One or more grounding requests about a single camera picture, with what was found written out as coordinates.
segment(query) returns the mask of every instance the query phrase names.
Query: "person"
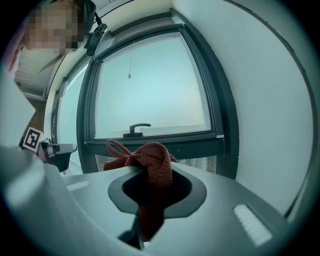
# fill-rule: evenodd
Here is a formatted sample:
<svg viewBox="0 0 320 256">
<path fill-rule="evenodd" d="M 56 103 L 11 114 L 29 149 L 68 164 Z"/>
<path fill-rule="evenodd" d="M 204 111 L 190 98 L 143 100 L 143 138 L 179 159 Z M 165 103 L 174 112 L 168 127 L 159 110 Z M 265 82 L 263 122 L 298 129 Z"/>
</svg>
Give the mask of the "person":
<svg viewBox="0 0 320 256">
<path fill-rule="evenodd" d="M 6 71 L 14 78 L 22 48 L 54 49 L 58 55 L 43 69 L 54 65 L 89 34 L 96 5 L 91 0 L 51 0 L 39 5 L 12 37 L 3 57 Z"/>
</svg>

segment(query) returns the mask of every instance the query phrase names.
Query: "window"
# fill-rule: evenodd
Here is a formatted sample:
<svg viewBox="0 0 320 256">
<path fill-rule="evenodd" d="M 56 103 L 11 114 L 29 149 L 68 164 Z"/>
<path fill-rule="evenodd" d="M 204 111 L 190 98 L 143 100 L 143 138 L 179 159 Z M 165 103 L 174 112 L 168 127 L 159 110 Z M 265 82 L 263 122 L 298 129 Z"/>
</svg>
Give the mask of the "window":
<svg viewBox="0 0 320 256">
<path fill-rule="evenodd" d="M 73 79 L 66 84 L 59 106 L 57 125 L 58 143 L 77 145 L 76 123 L 78 99 L 87 67 L 88 64 L 78 71 Z M 71 154 L 70 161 L 81 166 L 78 151 Z"/>
<path fill-rule="evenodd" d="M 131 152 L 158 142 L 182 164 L 235 178 L 238 121 L 226 75 L 198 31 L 163 17 L 106 32 L 90 59 L 76 112 L 83 173 L 103 169 L 114 139 Z M 131 134 L 136 124 L 151 127 Z"/>
<path fill-rule="evenodd" d="M 206 94 L 180 33 L 134 43 L 103 60 L 95 102 L 95 139 L 122 138 L 134 124 L 143 136 L 211 129 Z"/>
</svg>

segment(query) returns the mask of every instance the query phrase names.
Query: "white vent slot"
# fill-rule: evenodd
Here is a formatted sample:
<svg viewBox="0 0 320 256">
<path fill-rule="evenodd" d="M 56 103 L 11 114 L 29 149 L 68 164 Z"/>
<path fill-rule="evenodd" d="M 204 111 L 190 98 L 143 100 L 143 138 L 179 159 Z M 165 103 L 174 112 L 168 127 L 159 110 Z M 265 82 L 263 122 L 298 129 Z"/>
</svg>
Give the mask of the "white vent slot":
<svg viewBox="0 0 320 256">
<path fill-rule="evenodd" d="M 261 246 L 272 239 L 271 232 L 245 204 L 237 205 L 234 213 L 255 246 Z"/>
<path fill-rule="evenodd" d="M 66 186 L 66 188 L 69 191 L 75 191 L 75 190 L 83 189 L 83 188 L 88 187 L 88 186 L 90 186 L 89 181 L 84 181 L 84 182 L 78 182 L 78 183 L 75 183 L 75 184 L 68 185 L 68 186 Z"/>
</svg>

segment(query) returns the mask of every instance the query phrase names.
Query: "white wall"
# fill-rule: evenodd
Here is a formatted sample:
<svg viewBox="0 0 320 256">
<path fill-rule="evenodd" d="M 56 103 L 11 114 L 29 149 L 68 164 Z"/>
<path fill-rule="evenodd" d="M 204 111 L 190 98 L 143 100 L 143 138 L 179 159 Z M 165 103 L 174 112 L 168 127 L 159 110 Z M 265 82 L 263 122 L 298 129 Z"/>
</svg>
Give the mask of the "white wall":
<svg viewBox="0 0 320 256">
<path fill-rule="evenodd" d="M 284 214 L 309 165 L 313 120 L 293 58 L 260 21 L 222 0 L 173 0 L 215 51 L 239 122 L 236 180 Z"/>
<path fill-rule="evenodd" d="M 299 20 L 295 15 L 286 8 L 281 1 L 277 0 L 234 0 L 242 6 L 249 8 L 277 32 L 281 37 L 286 40 L 290 47 L 294 50 L 294 54 L 303 66 L 306 76 L 309 80 L 310 87 L 312 88 L 314 95 L 314 103 L 316 108 L 320 109 L 320 59 L 319 55 L 312 45 L 312 42 L 304 30 L 304 27 L 299 23 Z M 317 126 L 320 127 L 320 118 L 317 119 Z M 318 145 L 320 144 L 320 130 L 315 131 L 317 133 L 317 141 L 314 141 Z M 319 147 L 315 150 L 314 162 L 310 163 L 310 167 L 320 165 L 320 150 Z M 316 181 L 317 172 L 310 173 L 308 179 L 305 180 L 301 193 L 297 199 L 295 207 L 292 209 L 289 219 L 293 220 L 296 217 L 297 209 L 302 206 L 303 196 L 308 198 L 308 195 L 304 193 L 306 184 L 310 184 Z"/>
<path fill-rule="evenodd" d="M 114 31 L 143 17 L 169 12 L 171 7 L 171 0 L 134 0 L 108 13 L 102 22 Z"/>
</svg>

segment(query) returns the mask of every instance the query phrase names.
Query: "window latch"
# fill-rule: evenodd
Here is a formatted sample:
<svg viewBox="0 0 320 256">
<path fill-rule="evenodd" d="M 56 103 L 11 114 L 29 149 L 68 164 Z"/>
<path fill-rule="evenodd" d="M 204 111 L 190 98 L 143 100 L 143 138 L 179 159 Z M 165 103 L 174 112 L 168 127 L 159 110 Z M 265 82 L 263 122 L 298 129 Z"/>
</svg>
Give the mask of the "window latch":
<svg viewBox="0 0 320 256">
<path fill-rule="evenodd" d="M 134 125 L 130 126 L 130 133 L 124 133 L 123 137 L 124 138 L 132 138 L 132 137 L 143 137 L 144 134 L 142 132 L 135 132 L 135 128 L 139 126 L 148 126 L 151 127 L 150 123 L 136 123 Z"/>
</svg>

